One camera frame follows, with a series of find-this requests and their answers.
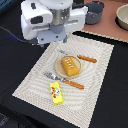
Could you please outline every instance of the butter knife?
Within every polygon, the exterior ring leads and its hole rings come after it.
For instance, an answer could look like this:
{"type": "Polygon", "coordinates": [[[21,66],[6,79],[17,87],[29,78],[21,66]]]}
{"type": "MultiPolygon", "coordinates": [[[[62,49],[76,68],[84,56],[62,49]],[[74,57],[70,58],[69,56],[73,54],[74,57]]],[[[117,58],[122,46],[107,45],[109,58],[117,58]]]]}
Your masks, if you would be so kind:
{"type": "MultiPolygon", "coordinates": [[[[62,51],[62,50],[57,50],[57,51],[65,54],[65,55],[74,55],[74,54],[71,54],[69,52],[62,51]]],[[[96,63],[97,62],[96,59],[89,58],[89,57],[86,57],[86,56],[82,56],[82,55],[75,55],[75,56],[77,56],[79,59],[82,59],[82,60],[90,61],[90,62],[93,62],[93,63],[96,63]]]]}
{"type": "Polygon", "coordinates": [[[69,85],[74,86],[74,87],[76,87],[76,88],[84,89],[84,86],[83,86],[83,85],[78,84],[78,83],[75,83],[75,82],[72,82],[72,81],[67,80],[67,79],[59,78],[59,77],[57,77],[56,75],[52,74],[51,72],[44,72],[43,74],[44,74],[45,76],[47,76],[48,78],[50,78],[50,79],[53,79],[53,80],[60,80],[60,81],[62,81],[63,83],[69,84],[69,85]]]}

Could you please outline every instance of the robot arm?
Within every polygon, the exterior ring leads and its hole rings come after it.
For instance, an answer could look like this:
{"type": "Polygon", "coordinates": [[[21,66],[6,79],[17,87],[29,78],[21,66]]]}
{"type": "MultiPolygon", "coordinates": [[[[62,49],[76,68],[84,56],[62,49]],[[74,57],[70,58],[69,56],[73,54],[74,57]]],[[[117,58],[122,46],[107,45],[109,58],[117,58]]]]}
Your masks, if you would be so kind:
{"type": "Polygon", "coordinates": [[[26,0],[21,3],[21,27],[26,40],[39,44],[63,40],[67,33],[80,31],[88,7],[72,10],[73,0],[26,0]]]}

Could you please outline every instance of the placemat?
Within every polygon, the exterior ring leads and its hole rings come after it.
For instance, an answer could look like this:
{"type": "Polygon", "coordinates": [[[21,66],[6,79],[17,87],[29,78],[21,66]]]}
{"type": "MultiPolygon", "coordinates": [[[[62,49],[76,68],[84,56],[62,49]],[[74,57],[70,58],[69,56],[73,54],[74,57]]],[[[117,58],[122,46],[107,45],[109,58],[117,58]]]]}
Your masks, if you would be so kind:
{"type": "Polygon", "coordinates": [[[71,35],[65,44],[62,41],[52,42],[12,95],[78,127],[88,128],[113,47],[75,35],[71,35]],[[81,60],[83,71],[72,81],[84,85],[84,90],[58,81],[64,103],[55,106],[49,87],[55,81],[46,78],[43,71],[56,74],[54,62],[63,56],[57,49],[95,58],[97,63],[81,60]]]}

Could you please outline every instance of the dark table surface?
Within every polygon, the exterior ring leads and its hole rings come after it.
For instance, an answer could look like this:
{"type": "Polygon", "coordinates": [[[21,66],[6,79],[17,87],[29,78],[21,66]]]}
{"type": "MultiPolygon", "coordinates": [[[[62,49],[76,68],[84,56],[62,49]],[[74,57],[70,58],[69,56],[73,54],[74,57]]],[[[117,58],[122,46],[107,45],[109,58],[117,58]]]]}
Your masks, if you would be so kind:
{"type": "MultiPolygon", "coordinates": [[[[20,4],[0,16],[0,26],[23,39],[20,4]]],[[[114,45],[89,128],[128,128],[128,44],[82,32],[73,34],[114,45]]],[[[63,119],[12,96],[45,48],[21,43],[0,30],[0,104],[51,128],[75,128],[63,119]]]]}

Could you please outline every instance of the bread loaf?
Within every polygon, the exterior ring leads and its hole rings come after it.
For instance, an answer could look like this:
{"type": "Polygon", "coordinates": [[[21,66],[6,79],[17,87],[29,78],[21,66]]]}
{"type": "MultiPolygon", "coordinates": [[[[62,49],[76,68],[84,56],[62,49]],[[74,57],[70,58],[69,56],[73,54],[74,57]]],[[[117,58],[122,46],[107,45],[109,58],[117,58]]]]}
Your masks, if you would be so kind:
{"type": "Polygon", "coordinates": [[[79,70],[76,67],[76,65],[71,57],[62,59],[61,64],[62,64],[68,77],[79,74],[79,70]]]}

